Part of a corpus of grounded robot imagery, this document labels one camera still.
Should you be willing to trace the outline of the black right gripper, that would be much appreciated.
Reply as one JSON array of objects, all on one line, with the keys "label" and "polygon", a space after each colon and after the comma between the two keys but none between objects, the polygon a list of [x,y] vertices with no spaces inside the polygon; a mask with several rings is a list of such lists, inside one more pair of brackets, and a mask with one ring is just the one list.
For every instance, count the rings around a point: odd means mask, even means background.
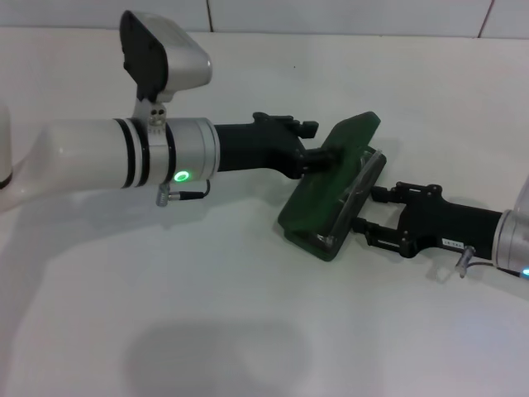
[{"label": "black right gripper", "polygon": [[391,189],[374,186],[370,196],[376,203],[404,204],[405,208],[397,229],[363,218],[352,220],[352,231],[363,234],[369,246],[399,248],[399,254],[406,258],[427,248],[461,252],[471,246],[478,258],[492,258],[500,212],[449,202],[436,184],[397,183]]}]

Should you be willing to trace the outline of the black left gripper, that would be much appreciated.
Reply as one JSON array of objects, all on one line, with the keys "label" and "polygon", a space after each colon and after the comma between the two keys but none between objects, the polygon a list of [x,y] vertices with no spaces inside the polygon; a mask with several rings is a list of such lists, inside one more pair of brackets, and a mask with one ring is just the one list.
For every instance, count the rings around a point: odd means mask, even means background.
[{"label": "black left gripper", "polygon": [[290,179],[332,170],[341,162],[341,149],[305,149],[303,139],[317,134],[318,122],[292,116],[255,112],[248,124],[217,124],[220,172],[271,169]]}]

